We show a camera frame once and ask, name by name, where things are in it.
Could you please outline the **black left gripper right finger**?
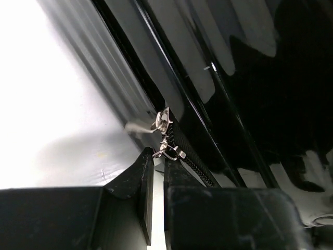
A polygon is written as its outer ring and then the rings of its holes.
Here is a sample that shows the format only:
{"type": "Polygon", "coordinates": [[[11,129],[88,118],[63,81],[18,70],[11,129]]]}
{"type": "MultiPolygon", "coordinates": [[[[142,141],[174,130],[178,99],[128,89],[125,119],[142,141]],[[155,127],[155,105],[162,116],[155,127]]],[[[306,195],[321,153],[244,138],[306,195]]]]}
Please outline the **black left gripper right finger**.
{"type": "Polygon", "coordinates": [[[277,189],[205,187],[164,164],[167,249],[311,249],[293,201],[277,189]]]}

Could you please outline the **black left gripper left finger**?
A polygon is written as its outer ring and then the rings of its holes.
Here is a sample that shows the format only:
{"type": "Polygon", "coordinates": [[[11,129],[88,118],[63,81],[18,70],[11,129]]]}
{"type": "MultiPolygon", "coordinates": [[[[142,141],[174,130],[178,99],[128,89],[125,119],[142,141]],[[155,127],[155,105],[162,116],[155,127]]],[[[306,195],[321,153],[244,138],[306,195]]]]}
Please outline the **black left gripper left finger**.
{"type": "Polygon", "coordinates": [[[1,249],[146,249],[153,150],[104,186],[1,190],[1,249]]]}

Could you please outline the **black hard-shell suitcase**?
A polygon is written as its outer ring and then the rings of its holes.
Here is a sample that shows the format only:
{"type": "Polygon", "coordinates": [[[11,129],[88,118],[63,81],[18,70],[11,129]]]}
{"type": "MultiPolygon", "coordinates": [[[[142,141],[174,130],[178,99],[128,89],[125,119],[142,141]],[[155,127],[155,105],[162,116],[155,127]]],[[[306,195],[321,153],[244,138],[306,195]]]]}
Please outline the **black hard-shell suitcase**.
{"type": "Polygon", "coordinates": [[[40,1],[122,122],[221,186],[279,188],[332,225],[332,1],[40,1]]]}

